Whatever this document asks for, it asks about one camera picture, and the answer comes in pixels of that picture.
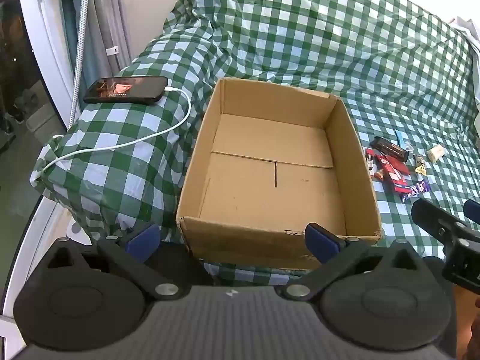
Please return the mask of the person hand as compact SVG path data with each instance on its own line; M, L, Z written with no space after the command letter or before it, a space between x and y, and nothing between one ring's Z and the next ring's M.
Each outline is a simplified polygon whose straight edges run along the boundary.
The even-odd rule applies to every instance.
M477 314L471 325L471 337L467 345L464 360L480 360L480 298L475 301Z

